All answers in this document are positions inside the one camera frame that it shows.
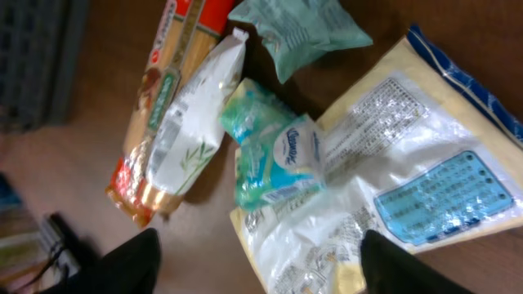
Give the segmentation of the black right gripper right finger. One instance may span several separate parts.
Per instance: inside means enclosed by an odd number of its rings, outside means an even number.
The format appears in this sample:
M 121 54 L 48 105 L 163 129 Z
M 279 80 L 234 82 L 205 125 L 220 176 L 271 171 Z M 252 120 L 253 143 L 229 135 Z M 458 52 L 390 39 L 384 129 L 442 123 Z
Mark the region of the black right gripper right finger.
M 471 294 L 372 229 L 361 241 L 360 263 L 368 294 Z

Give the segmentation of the orange spaghetti packet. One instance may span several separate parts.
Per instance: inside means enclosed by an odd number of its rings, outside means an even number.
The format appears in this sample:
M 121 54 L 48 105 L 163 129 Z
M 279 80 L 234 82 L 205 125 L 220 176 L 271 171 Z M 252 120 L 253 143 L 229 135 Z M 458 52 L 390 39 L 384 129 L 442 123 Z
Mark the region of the orange spaghetti packet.
M 169 201 L 145 178 L 150 150 L 175 95 L 218 43 L 234 0 L 167 0 L 137 90 L 123 154 L 106 194 L 140 228 Z

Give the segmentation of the white shampoo tube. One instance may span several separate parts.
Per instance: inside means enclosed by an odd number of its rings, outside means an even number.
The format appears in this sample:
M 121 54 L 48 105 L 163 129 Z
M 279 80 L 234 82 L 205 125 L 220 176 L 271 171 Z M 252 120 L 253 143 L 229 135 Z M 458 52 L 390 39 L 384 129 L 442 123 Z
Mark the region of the white shampoo tube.
M 153 211 L 183 198 L 219 150 L 221 110 L 241 78 L 249 33 L 235 28 L 207 55 L 163 116 L 141 200 Z

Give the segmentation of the mint green foil pouch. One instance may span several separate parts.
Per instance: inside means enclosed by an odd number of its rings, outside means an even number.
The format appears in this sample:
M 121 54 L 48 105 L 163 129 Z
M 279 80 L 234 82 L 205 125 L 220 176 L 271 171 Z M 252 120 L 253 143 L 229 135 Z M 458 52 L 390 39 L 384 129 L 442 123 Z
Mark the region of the mint green foil pouch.
M 255 27 L 282 84 L 328 52 L 373 44 L 338 0 L 246 0 L 228 19 Z

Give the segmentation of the teal tissue pack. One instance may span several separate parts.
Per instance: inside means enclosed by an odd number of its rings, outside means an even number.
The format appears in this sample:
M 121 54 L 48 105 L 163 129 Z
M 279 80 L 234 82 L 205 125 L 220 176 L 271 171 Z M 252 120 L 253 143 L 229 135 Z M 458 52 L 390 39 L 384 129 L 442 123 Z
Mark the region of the teal tissue pack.
M 245 78 L 219 121 L 239 143 L 237 206 L 253 211 L 324 188 L 324 132 L 308 114 L 295 114 L 258 82 Z

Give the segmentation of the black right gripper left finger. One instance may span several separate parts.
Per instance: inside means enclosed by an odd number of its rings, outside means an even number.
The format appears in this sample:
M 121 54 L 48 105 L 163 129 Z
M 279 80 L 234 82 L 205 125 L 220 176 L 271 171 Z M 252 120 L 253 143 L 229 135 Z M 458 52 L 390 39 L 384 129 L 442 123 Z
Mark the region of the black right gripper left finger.
M 161 262 L 158 231 L 148 228 L 42 294 L 153 294 Z

